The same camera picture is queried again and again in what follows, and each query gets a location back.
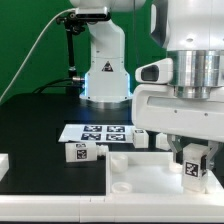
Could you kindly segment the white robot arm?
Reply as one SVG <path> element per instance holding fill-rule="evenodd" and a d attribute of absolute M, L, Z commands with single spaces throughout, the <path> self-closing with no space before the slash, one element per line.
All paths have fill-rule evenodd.
<path fill-rule="evenodd" d="M 83 99 L 118 103 L 129 93 L 124 39 L 111 14 L 146 1 L 70 0 L 73 18 L 86 22 L 92 36 Z M 207 140 L 210 150 L 199 161 L 209 168 L 224 142 L 224 0 L 153 0 L 150 36 L 166 57 L 136 70 L 132 122 L 165 133 L 175 154 L 182 136 Z"/>

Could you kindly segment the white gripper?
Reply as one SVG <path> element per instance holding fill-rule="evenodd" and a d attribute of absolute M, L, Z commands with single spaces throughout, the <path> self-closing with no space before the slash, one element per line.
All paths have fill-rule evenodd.
<path fill-rule="evenodd" d="M 224 87 L 199 100 L 176 98 L 171 86 L 141 84 L 133 94 L 132 122 L 137 128 L 168 134 L 173 161 L 179 164 L 183 162 L 180 136 L 211 140 L 204 168 L 212 170 L 219 142 L 224 142 Z"/>

